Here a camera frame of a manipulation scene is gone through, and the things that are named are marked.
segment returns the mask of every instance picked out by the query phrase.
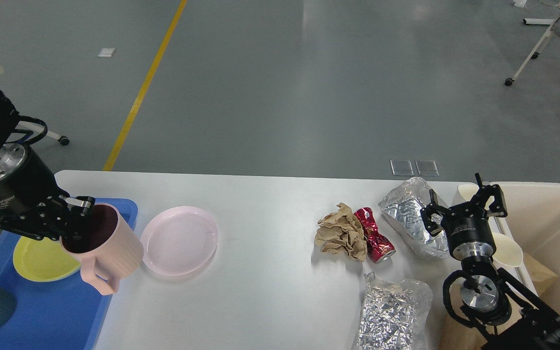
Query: crumpled aluminum foil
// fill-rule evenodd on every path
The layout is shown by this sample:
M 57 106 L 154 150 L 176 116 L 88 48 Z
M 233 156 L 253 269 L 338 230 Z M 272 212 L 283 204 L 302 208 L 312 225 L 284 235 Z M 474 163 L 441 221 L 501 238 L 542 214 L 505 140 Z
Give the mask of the crumpled aluminum foil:
M 384 218 L 416 254 L 422 257 L 444 258 L 449 255 L 449 245 L 444 232 L 431 237 L 420 217 L 420 210 L 431 202 L 429 189 L 431 187 L 422 177 L 412 177 L 391 190 L 378 206 L 382 209 Z M 448 207 L 439 196 L 438 203 Z M 442 220 L 438 215 L 433 215 L 433 218 L 438 223 Z
M 387 282 L 371 272 L 352 350 L 424 350 L 433 293 L 421 281 Z

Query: pink plate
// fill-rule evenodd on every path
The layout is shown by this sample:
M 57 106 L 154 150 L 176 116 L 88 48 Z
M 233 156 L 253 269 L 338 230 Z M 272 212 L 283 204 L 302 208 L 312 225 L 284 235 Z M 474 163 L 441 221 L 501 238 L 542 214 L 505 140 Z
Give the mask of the pink plate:
M 144 264 L 164 276 L 200 268 L 217 248 L 217 225 L 196 207 L 168 209 L 151 220 L 141 238 Z

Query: robotic arm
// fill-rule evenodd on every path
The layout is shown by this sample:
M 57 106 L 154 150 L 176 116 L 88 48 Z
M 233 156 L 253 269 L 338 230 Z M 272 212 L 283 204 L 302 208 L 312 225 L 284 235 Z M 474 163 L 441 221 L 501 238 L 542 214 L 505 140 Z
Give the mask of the robotic arm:
M 507 270 L 496 270 L 492 264 L 496 244 L 487 219 L 506 217 L 507 207 L 500 186 L 482 182 L 479 174 L 475 177 L 479 189 L 469 202 L 445 208 L 431 190 L 431 203 L 420 211 L 427 231 L 432 236 L 444 231 L 451 257 L 462 264 L 462 270 L 451 273 L 444 281 L 444 307 L 455 321 L 481 332 L 487 340 L 483 350 L 560 350 L 560 315 Z M 492 197 L 486 210 L 485 204 Z M 434 214 L 442 217 L 440 224 L 434 221 Z M 451 303 L 450 288 L 457 279 L 464 279 L 460 310 L 465 317 L 458 315 Z M 511 317 L 509 298 L 521 306 L 522 318 L 498 334 L 496 326 Z M 488 326 L 494 327 L 494 333 L 487 331 Z
M 31 131 L 16 129 L 18 122 L 44 126 L 29 139 Z M 7 142 L 13 133 L 25 134 Z M 31 239 L 53 241 L 81 239 L 95 203 L 93 197 L 71 197 L 59 188 L 53 173 L 29 144 L 47 133 L 44 122 L 22 116 L 0 91 L 0 228 Z

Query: yellow floor line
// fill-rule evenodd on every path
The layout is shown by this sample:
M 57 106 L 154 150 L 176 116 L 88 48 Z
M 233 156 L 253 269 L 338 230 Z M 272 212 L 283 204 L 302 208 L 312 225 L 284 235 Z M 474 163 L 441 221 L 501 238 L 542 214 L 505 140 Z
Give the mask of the yellow floor line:
M 167 48 L 167 44 L 170 42 L 170 38 L 174 33 L 174 29 L 176 28 L 176 24 L 178 23 L 180 14 L 183 13 L 185 4 L 187 4 L 187 0 L 181 0 L 180 5 L 178 5 L 178 9 L 174 14 L 174 17 L 172 18 L 172 22 L 170 23 L 167 32 L 165 32 L 165 36 L 163 41 L 161 42 L 161 46 L 159 47 L 157 54 L 155 55 L 153 64 L 151 64 L 151 68 L 148 70 L 148 73 L 146 74 L 146 78 L 144 78 L 142 87 L 140 87 L 140 92 L 138 92 L 138 96 L 135 98 L 135 102 L 133 102 L 133 106 L 131 106 L 131 110 L 129 110 L 129 115 L 127 115 L 126 120 L 124 121 L 124 125 L 120 130 L 120 134 L 118 134 L 118 138 L 116 139 L 116 142 L 114 143 L 114 146 L 111 149 L 111 153 L 109 153 L 109 157 L 107 157 L 107 161 L 103 166 L 103 171 L 111 171 L 111 169 L 114 168 L 116 159 L 118 159 L 120 150 L 123 147 L 124 140 L 126 140 L 126 137 L 129 134 L 129 130 L 133 125 L 133 121 L 135 120 L 135 117 L 138 115 L 138 111 L 140 110 L 142 101 L 144 101 L 144 97 L 146 96 L 148 87 L 151 85 L 151 82 L 153 81 L 153 77 L 155 76 L 159 63 L 161 62 L 161 59 L 165 53 L 165 49 Z

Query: crushed soda can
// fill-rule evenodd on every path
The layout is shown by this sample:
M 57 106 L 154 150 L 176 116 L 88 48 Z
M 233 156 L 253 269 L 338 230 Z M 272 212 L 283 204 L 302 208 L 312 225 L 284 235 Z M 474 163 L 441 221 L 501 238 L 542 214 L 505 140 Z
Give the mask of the crushed soda can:
M 395 252 L 395 246 L 377 229 L 373 210 L 369 207 L 358 209 L 353 213 L 358 218 L 364 229 L 364 237 L 367 239 L 368 257 L 375 263 L 391 257 Z

